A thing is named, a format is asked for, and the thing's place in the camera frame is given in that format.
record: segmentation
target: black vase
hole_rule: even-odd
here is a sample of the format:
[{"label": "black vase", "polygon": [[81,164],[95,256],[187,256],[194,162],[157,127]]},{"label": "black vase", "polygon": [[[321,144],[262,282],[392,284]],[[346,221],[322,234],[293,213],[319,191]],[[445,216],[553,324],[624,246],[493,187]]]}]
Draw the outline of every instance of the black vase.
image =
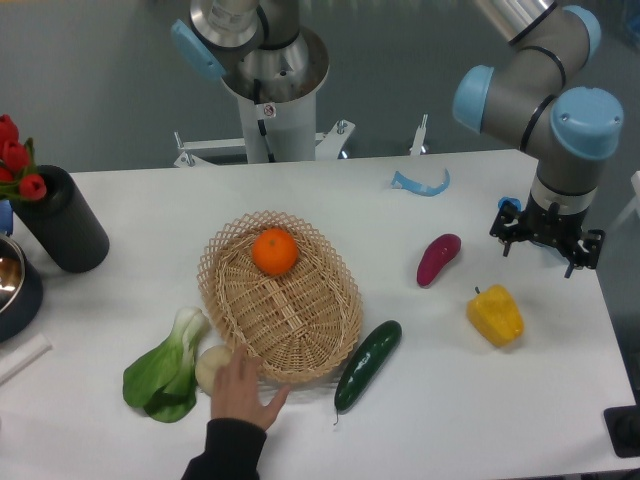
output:
[{"label": "black vase", "polygon": [[47,194],[35,202],[12,201],[22,223],[60,268],[82,273],[97,267],[109,252],[109,237],[68,172],[38,167]]}]

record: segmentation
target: yellow bell pepper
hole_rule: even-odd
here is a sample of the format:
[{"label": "yellow bell pepper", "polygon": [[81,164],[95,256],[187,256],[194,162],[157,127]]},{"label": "yellow bell pepper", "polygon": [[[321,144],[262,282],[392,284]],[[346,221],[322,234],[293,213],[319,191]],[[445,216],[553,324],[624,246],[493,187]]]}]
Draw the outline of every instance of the yellow bell pepper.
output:
[{"label": "yellow bell pepper", "polygon": [[518,305],[502,285],[493,285],[467,304],[467,317],[496,347],[502,347],[524,332]]}]

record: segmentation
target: metal pipe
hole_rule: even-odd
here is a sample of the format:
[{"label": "metal pipe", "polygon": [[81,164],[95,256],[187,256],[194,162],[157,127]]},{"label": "metal pipe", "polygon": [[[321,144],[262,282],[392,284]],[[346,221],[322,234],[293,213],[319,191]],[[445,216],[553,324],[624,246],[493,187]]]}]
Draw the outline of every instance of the metal pipe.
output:
[{"label": "metal pipe", "polygon": [[555,6],[553,0],[474,0],[474,3],[509,42]]}]

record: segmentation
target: black sleeve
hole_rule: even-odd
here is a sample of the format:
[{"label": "black sleeve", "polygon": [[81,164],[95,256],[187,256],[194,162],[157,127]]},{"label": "black sleeve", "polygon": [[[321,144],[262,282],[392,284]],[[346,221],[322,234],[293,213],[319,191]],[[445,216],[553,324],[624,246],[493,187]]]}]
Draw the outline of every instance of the black sleeve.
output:
[{"label": "black sleeve", "polygon": [[264,430],[252,423],[211,420],[204,453],[189,462],[182,480],[256,480],[266,438]]}]

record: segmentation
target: blue plastic piece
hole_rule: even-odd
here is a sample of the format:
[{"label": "blue plastic piece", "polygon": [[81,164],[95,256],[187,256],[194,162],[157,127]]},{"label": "blue plastic piece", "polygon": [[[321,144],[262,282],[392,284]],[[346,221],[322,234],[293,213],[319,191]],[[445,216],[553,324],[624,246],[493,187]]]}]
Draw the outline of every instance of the blue plastic piece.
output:
[{"label": "blue plastic piece", "polygon": [[467,72],[453,98],[453,117],[465,127],[480,133],[493,67],[478,65]]},{"label": "blue plastic piece", "polygon": [[182,20],[177,20],[171,27],[171,37],[184,59],[206,79],[217,81],[227,73],[216,57]]},{"label": "blue plastic piece", "polygon": [[423,197],[435,197],[449,188],[450,183],[451,175],[449,175],[449,170],[446,168],[444,169],[444,182],[437,187],[423,185],[422,183],[411,180],[396,171],[396,174],[393,176],[393,180],[391,180],[391,187],[402,188],[411,193],[415,193],[416,195],[422,195]]},{"label": "blue plastic piece", "polygon": [[577,5],[570,5],[568,7],[564,7],[563,10],[566,10],[567,12],[575,13],[578,17],[580,17],[580,20],[582,20],[582,23],[584,23],[584,26],[586,27],[587,32],[589,33],[588,60],[591,60],[593,55],[596,53],[596,50],[598,50],[598,47],[600,46],[600,41],[602,40],[602,30],[600,29],[600,22],[598,22],[598,19],[596,18],[596,16],[593,13],[591,13],[589,10],[586,10],[582,7],[578,7]]},{"label": "blue plastic piece", "polygon": [[551,128],[558,141],[587,160],[605,160],[613,155],[623,121],[620,102],[599,88],[568,90],[551,110]]},{"label": "blue plastic piece", "polygon": [[0,201],[0,233],[13,235],[13,208],[9,200]]},{"label": "blue plastic piece", "polygon": [[513,204],[513,206],[515,206],[519,212],[522,211],[522,204],[520,203],[520,200],[518,200],[517,198],[513,198],[513,197],[502,197],[500,199],[500,201],[498,202],[498,210],[500,210],[502,208],[502,205],[504,205],[505,202],[509,202],[511,204]]}]

